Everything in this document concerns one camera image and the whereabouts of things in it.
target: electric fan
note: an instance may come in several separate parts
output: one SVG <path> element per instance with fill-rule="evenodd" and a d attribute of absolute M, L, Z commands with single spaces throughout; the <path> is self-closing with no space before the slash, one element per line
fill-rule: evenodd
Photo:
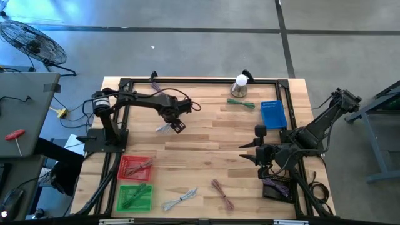
<path fill-rule="evenodd" d="M 60 66 L 67 61 L 64 49 L 37 29 L 18 21 L 8 20 L 0 24 L 0 34 L 8 43 L 28 57 L 43 62 L 49 72 L 51 72 L 49 66 L 55 66 L 72 72 L 72 74 L 61 76 L 76 76 L 75 71 Z"/>

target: fan stand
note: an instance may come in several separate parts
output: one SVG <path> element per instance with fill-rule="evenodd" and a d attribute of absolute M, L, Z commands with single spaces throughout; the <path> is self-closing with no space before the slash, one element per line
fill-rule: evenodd
<path fill-rule="evenodd" d="M 44 66 L 46 67 L 47 71 L 49 71 L 49 72 L 51 72 L 51 70 L 49 69 L 49 66 L 55 66 L 55 67 L 57 67 L 57 68 L 64 69 L 64 70 L 67 70 L 67 71 L 69 71 L 69 72 L 72 72 L 71 74 L 63 74 L 63 75 L 61 75 L 61 76 L 76 76 L 76 72 L 73 71 L 72 69 L 68 69 L 68 68 L 65 68 L 65 67 L 56 65 L 56 64 L 54 64 L 54 63 L 52 63 L 52 62 L 49 62 L 47 59 L 45 59 L 45 60 L 43 61 L 43 64 L 44 64 Z"/>

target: red tray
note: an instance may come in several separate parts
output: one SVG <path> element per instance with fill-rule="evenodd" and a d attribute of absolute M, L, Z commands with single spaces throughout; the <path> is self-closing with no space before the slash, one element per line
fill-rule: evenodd
<path fill-rule="evenodd" d="M 138 172 L 135 172 L 130 176 L 126 176 L 127 168 L 139 166 L 141 163 L 147 161 L 148 159 L 150 159 L 150 157 L 122 156 L 121 162 L 119 163 L 117 178 L 125 181 L 148 182 L 150 180 L 152 166 L 144 167 Z"/>

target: red wires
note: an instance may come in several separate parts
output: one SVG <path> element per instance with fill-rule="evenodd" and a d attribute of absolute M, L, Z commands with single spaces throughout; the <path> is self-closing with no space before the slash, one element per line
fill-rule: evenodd
<path fill-rule="evenodd" d="M 214 186 L 215 189 L 217 189 L 217 191 L 221 194 L 222 198 L 224 199 L 225 205 L 227 207 L 228 210 L 233 210 L 235 208 L 235 206 L 233 205 L 233 203 L 228 199 L 228 197 L 226 197 L 223 189 L 221 188 L 221 184 L 216 180 L 213 179 L 211 181 L 211 184 Z"/>
<path fill-rule="evenodd" d="M 142 162 L 140 165 L 135 166 L 135 167 L 129 167 L 126 169 L 126 176 L 131 176 L 134 173 L 138 172 L 142 168 L 146 168 L 148 166 L 153 165 L 153 159 L 148 159 L 145 162 Z"/>

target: green wires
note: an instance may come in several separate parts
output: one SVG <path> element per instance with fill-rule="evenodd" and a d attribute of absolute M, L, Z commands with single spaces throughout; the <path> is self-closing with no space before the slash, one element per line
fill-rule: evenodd
<path fill-rule="evenodd" d="M 231 98 L 227 99 L 227 102 L 229 104 L 242 104 L 243 106 L 246 106 L 250 109 L 254 109 L 256 107 L 256 105 L 253 102 L 241 102 Z"/>
<path fill-rule="evenodd" d="M 127 209 L 129 208 L 132 203 L 139 199 L 144 193 L 146 193 L 148 191 L 148 189 L 150 188 L 150 186 L 147 186 L 145 183 L 141 183 L 135 193 L 126 201 L 122 204 L 122 208 Z"/>

